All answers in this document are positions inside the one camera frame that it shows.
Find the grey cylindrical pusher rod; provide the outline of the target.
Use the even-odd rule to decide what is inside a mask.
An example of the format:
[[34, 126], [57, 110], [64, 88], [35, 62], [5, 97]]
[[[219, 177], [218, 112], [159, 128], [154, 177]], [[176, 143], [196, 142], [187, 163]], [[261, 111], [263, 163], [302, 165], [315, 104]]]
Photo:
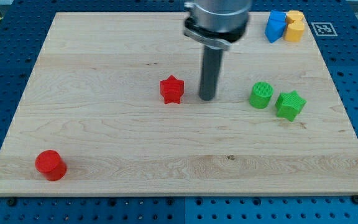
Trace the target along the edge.
[[204, 101], [215, 97], [223, 50], [205, 45], [201, 64], [201, 78], [198, 95]]

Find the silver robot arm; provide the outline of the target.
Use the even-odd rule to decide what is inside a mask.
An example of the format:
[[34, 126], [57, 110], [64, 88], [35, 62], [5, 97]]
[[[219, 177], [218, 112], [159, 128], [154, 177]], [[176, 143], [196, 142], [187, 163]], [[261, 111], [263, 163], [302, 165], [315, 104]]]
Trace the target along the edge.
[[198, 96], [212, 100], [216, 95], [223, 52], [246, 31], [252, 0], [189, 0], [183, 34], [201, 44], [203, 58]]

